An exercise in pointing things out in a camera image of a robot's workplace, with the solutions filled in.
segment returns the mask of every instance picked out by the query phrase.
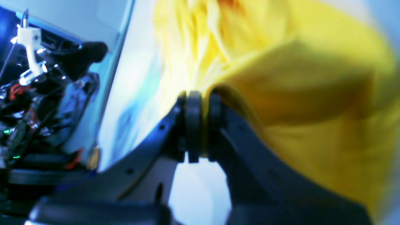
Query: screw hole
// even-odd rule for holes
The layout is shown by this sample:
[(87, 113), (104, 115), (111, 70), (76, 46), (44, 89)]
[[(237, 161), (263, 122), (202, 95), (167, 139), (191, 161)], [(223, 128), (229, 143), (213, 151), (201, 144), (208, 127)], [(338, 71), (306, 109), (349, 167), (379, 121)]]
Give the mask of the screw hole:
[(133, 174), (134, 172), (135, 170), (132, 168), (126, 170), (126, 174)]
[(156, 198), (155, 198), (156, 203), (161, 203), (162, 191), (163, 191), (163, 186), (162, 186), (162, 183), (161, 183), (157, 187)]

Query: yellow cloth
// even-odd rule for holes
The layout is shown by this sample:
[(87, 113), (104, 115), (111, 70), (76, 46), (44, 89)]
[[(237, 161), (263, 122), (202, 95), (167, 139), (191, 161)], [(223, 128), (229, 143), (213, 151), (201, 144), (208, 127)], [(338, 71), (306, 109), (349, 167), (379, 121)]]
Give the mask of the yellow cloth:
[(163, 113), (218, 88), (292, 168), (379, 218), (400, 83), (374, 29), (317, 0), (159, 0), (154, 25)]

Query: yellow fabric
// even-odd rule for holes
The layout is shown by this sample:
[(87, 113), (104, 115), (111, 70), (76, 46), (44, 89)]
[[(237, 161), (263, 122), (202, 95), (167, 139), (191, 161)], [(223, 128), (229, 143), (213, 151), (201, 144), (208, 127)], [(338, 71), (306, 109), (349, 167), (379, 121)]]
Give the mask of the yellow fabric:
[(163, 113), (218, 88), (292, 168), (379, 218), (400, 89), (375, 30), (317, 0), (159, 0), (154, 25)]

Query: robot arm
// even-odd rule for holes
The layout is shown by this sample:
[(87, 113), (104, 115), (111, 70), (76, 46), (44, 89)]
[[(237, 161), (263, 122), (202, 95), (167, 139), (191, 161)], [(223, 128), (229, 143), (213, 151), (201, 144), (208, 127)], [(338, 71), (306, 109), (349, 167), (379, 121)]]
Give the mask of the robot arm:
[(205, 138), (209, 160), (227, 176), (233, 208), (228, 225), (371, 224), (362, 206), (319, 187), (276, 157), (216, 93), (203, 132), (201, 102), (198, 92), (182, 93), (134, 151), (91, 180), (39, 201), (29, 223), (174, 224), (167, 204), (176, 166), (185, 152), (191, 163), (198, 162)]

